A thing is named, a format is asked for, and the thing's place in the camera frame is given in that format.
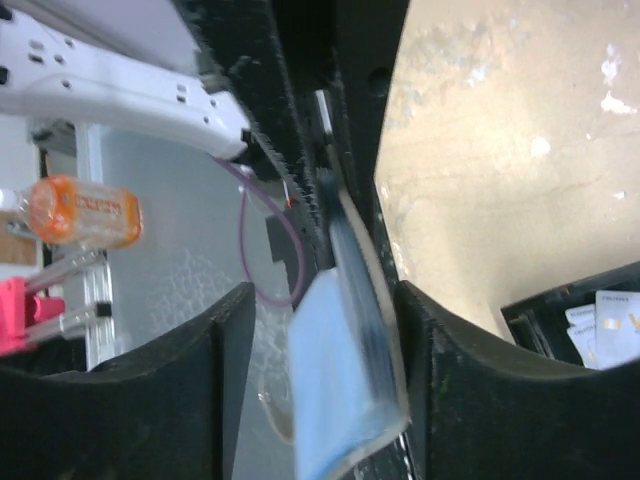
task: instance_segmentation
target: cable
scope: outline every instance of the cable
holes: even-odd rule
[[[262,300],[266,305],[270,305],[272,307],[288,307],[289,305],[296,302],[300,296],[302,295],[302,289],[304,287],[304,277],[305,277],[305,259],[304,259],[304,250],[302,249],[302,242],[300,238],[296,234],[293,225],[289,219],[282,213],[278,205],[269,198],[268,195],[263,193],[258,187],[251,183],[251,180],[245,176],[243,173],[236,170],[229,162],[225,160],[220,160],[219,158],[215,158],[211,156],[214,162],[216,162],[220,167],[226,170],[230,175],[235,177],[240,181],[242,185],[244,185],[245,189],[242,192],[241,200],[240,200],[240,214],[238,218],[238,248],[240,250],[240,262],[242,263],[242,270],[244,271],[244,275],[247,280],[255,285],[255,281],[249,271],[249,265],[247,263],[247,256],[244,249],[244,223],[247,211],[247,195],[251,192],[253,195],[262,200],[271,212],[280,220],[282,226],[289,234],[291,241],[293,242],[293,247],[296,250],[296,256],[298,259],[298,278],[296,280],[296,286],[293,288],[293,293],[289,298],[280,299],[280,298],[272,298],[265,294],[257,285],[255,285],[256,296]]]

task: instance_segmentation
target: white bottle cap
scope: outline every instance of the white bottle cap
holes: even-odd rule
[[[15,190],[0,188],[0,210],[16,211],[18,209],[18,194]]]

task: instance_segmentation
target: pink object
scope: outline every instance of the pink object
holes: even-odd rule
[[[61,298],[28,295],[22,277],[0,282],[0,355],[32,348],[26,342],[27,328],[61,315],[64,310]]]

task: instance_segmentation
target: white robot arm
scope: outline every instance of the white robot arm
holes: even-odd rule
[[[232,159],[249,122],[229,92],[93,47],[11,10],[0,19],[0,112],[100,123]]]

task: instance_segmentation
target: orange bottle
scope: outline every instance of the orange bottle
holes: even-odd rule
[[[53,175],[23,192],[0,189],[0,210],[12,210],[47,243],[121,248],[142,233],[138,199],[128,190]]]

